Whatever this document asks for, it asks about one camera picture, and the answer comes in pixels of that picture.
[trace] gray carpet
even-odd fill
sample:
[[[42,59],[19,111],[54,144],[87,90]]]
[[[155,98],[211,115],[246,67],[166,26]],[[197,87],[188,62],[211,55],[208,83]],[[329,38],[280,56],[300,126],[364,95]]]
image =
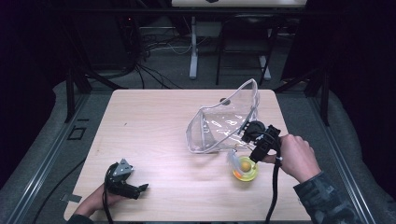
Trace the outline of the gray carpet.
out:
[[[259,80],[259,77],[253,76],[254,74],[251,72],[241,71],[242,76],[221,77],[219,85],[216,86],[215,43],[216,40],[214,39],[212,41],[206,39],[200,46],[198,77],[195,80],[189,79],[190,51],[185,54],[177,54],[172,49],[155,50],[142,64],[157,70],[183,89],[236,89],[251,77]],[[274,57],[269,66],[273,78],[271,81],[264,82],[260,86],[261,89],[272,90],[283,84],[280,81],[280,74],[290,44],[291,40],[288,38],[281,37],[278,39]],[[177,49],[177,51],[182,52],[185,49]],[[153,75],[161,80],[158,74],[153,73]],[[146,89],[160,89],[162,87],[149,74],[143,74],[143,79]],[[111,80],[129,89],[141,89],[143,86],[136,71],[127,76],[112,78]],[[54,89],[57,94],[57,103],[51,117],[21,161],[18,169],[0,192],[0,223],[7,223],[8,221],[13,223],[14,220],[21,223],[31,223],[50,191],[87,155],[111,94],[111,90],[98,81],[91,79],[90,82],[93,86],[90,95],[81,95],[76,92],[78,105],[81,106],[69,124],[64,124],[66,118],[65,84],[61,83]],[[166,79],[164,82],[174,89],[177,88]],[[310,142],[316,151],[320,167],[329,173],[332,180],[345,195],[350,196],[350,190],[347,187],[348,180],[340,175],[342,170],[338,168],[337,158],[332,153],[333,144],[328,136],[328,132],[331,132],[350,172],[353,174],[353,179],[356,180],[360,194],[369,209],[369,214],[373,216],[366,221],[368,220],[368,223],[396,223],[395,202],[374,182],[370,172],[361,161],[361,148],[358,138],[337,97],[331,94],[329,104],[331,127],[326,128],[323,127],[317,116],[318,111],[315,108],[317,100],[305,98],[301,92],[303,87],[304,83],[299,84],[291,91],[277,95],[289,132],[300,135]],[[67,140],[73,128],[85,129],[85,133],[80,140]],[[54,147],[59,148],[57,153],[53,153]],[[33,194],[26,199],[24,192],[30,189],[32,178],[38,170],[43,168],[40,165],[48,155],[53,158],[53,162],[47,164],[49,171],[42,175],[41,180],[43,182],[36,185],[37,191],[32,190]],[[36,223],[64,223],[63,216],[66,203],[60,199],[64,194],[72,192],[80,169],[81,166],[72,172],[59,188],[50,195]]]

